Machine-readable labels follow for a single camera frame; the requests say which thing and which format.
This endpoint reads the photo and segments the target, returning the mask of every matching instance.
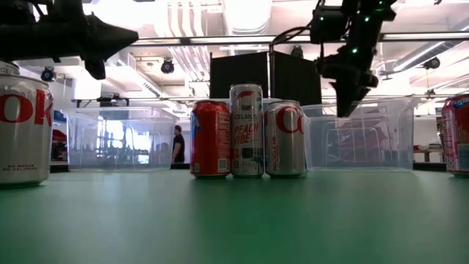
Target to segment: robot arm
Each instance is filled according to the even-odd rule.
[[[35,21],[32,6],[45,4],[47,15]],[[0,60],[80,56],[96,79],[104,79],[104,61],[139,39],[137,32],[85,15],[81,0],[1,0]]]
[[[393,21],[396,0],[344,0],[340,7],[318,6],[313,12],[311,43],[323,44],[345,38],[338,53],[317,60],[319,74],[336,80],[337,115],[348,117],[378,78],[370,67],[383,21]]]

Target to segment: soda can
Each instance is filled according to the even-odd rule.
[[[20,68],[12,62],[0,61],[0,74],[20,75]]]
[[[36,186],[48,179],[52,104],[45,82],[0,75],[0,187]]]
[[[441,114],[446,170],[469,176],[469,95],[448,98]]]
[[[236,84],[229,91],[232,121],[231,168],[234,177],[264,174],[264,113],[262,88]]]
[[[191,112],[191,174],[225,178],[229,174],[229,138],[226,103],[197,101]]]
[[[300,177],[306,172],[303,110],[297,101],[270,103],[265,122],[265,172],[271,177]]]

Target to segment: black shirt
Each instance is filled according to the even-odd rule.
[[[181,144],[181,148],[180,148],[178,154],[176,155],[176,158],[174,159],[174,162],[181,163],[181,162],[184,162],[184,147],[185,147],[184,137],[182,137],[181,134],[175,136],[174,139],[173,139],[173,152],[174,152],[174,147],[176,147],[176,143]]]

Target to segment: security camera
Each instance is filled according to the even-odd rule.
[[[164,62],[161,65],[161,72],[164,74],[170,74],[174,72],[174,64],[172,59],[164,59]]]
[[[41,73],[41,80],[47,82],[56,80],[56,73],[53,71],[53,67],[44,67],[44,71]]]
[[[437,57],[430,59],[428,62],[424,63],[425,70],[437,69],[438,67],[440,67],[440,60]]]

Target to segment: diet coke can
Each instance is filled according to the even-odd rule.
[[[446,170],[469,176],[469,95],[446,99],[441,114]]]
[[[265,112],[265,172],[299,177],[306,172],[303,110],[297,101],[270,103]]]
[[[232,174],[261,177],[264,174],[264,124],[262,88],[236,84],[229,91],[232,120]]]
[[[33,78],[0,75],[0,186],[35,186],[51,162],[53,98]]]
[[[229,111],[224,102],[200,100],[191,113],[191,174],[225,178],[229,174]]]

